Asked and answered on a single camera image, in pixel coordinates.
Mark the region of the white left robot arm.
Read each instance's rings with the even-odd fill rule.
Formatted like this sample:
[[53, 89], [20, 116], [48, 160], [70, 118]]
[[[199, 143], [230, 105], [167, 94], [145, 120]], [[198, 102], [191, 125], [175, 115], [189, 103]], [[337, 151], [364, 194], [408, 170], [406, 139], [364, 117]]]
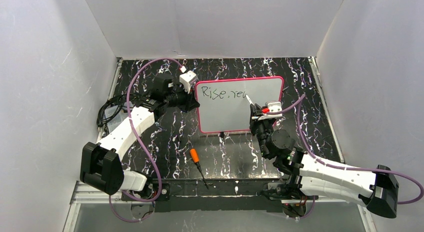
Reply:
[[121, 160], [136, 139], [153, 126], [167, 108], [188, 112], [200, 106], [194, 95], [198, 81], [193, 71], [175, 82], [169, 74], [159, 74], [152, 89], [133, 102], [130, 117], [98, 143], [88, 142], [82, 149], [80, 180], [108, 195], [118, 191], [142, 191], [148, 177], [140, 172], [123, 170]]

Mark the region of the white black whiteboard marker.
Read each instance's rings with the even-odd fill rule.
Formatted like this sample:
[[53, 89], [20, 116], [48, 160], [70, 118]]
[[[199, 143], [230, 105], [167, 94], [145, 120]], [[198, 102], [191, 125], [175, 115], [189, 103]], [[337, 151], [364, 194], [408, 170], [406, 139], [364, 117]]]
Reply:
[[251, 98], [249, 97], [249, 95], [246, 95], [245, 98], [247, 99], [247, 101], [253, 105], [254, 103], [252, 102]]

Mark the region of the pink framed whiteboard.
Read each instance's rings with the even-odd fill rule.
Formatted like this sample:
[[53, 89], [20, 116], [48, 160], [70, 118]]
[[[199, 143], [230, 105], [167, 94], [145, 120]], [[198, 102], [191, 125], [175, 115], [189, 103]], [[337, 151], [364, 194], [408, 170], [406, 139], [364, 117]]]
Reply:
[[200, 81], [195, 87], [199, 129], [202, 133], [248, 131], [250, 102], [260, 106], [279, 101], [281, 76]]

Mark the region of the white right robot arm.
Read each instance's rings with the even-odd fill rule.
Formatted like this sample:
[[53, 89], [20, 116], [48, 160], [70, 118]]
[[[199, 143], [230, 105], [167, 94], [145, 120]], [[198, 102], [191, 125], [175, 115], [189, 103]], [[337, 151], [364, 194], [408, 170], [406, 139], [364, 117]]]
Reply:
[[379, 164], [367, 171], [311, 156], [286, 130], [273, 128], [276, 118], [267, 115], [269, 108], [258, 104], [249, 107], [249, 128], [258, 140], [262, 157], [273, 160], [273, 166], [289, 176], [283, 187], [285, 193], [343, 199], [378, 216], [396, 218], [399, 183], [389, 167]]

